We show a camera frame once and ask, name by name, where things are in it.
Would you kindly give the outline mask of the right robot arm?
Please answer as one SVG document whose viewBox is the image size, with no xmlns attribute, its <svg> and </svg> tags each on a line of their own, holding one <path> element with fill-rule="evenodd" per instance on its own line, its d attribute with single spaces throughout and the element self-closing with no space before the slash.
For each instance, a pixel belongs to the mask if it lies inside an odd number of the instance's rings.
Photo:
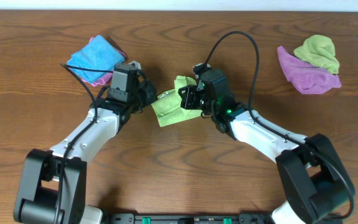
<svg viewBox="0 0 358 224">
<path fill-rule="evenodd" d="M 289 132 L 237 102 L 228 87 L 188 85 L 178 94 L 182 108 L 200 109 L 220 132 L 276 163 L 287 200 L 272 212 L 274 223 L 342 223 L 353 214 L 354 185 L 326 136 Z"/>
</svg>

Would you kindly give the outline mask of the large green microfiber cloth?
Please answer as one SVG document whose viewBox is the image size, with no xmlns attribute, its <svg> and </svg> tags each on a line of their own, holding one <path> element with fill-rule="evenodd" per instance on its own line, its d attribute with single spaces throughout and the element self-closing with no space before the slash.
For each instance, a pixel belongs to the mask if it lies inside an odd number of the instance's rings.
<svg viewBox="0 0 358 224">
<path fill-rule="evenodd" d="M 160 127 L 183 122 L 201 116 L 201 110 L 186 110 L 181 107 L 181 97 L 178 90 L 188 85 L 195 85 L 191 77 L 177 76 L 174 89 L 164 91 L 152 103 Z"/>
</svg>

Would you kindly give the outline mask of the crumpled green cloth top right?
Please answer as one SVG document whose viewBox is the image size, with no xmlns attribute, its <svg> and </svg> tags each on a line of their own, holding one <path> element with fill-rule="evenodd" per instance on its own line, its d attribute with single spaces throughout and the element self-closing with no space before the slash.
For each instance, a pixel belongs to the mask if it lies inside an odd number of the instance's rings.
<svg viewBox="0 0 358 224">
<path fill-rule="evenodd" d="M 335 46 L 329 37 L 312 35 L 293 53 L 298 59 L 315 67 L 325 68 L 331 74 L 339 73 L 340 63 L 336 58 Z"/>
</svg>

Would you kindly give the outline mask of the crumpled purple cloth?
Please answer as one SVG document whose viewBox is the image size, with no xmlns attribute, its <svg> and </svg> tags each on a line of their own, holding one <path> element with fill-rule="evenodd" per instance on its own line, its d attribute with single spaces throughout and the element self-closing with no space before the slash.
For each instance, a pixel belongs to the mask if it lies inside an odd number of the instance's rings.
<svg viewBox="0 0 358 224">
<path fill-rule="evenodd" d="M 342 87 L 337 75 L 296 58 L 282 46 L 277 48 L 277 55 L 285 78 L 301 94 L 322 95 L 333 88 Z"/>
</svg>

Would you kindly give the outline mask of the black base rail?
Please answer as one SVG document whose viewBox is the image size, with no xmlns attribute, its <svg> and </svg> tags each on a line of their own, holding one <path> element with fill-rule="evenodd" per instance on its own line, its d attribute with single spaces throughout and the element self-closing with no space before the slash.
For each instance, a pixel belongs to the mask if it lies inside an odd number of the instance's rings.
<svg viewBox="0 0 358 224">
<path fill-rule="evenodd" d="M 102 218 L 102 224 L 274 224 L 269 214 L 240 215 L 135 215 L 115 213 Z"/>
</svg>

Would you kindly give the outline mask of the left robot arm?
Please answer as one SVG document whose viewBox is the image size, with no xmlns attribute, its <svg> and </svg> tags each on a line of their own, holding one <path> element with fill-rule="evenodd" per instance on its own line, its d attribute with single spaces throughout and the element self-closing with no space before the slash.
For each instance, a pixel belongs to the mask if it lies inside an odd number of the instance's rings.
<svg viewBox="0 0 358 224">
<path fill-rule="evenodd" d="M 104 86 L 86 118 L 49 150 L 31 150 L 13 209 L 18 223 L 100 223 L 103 213 L 85 202 L 88 164 L 127 123 L 157 99 L 150 80 L 125 88 Z"/>
</svg>

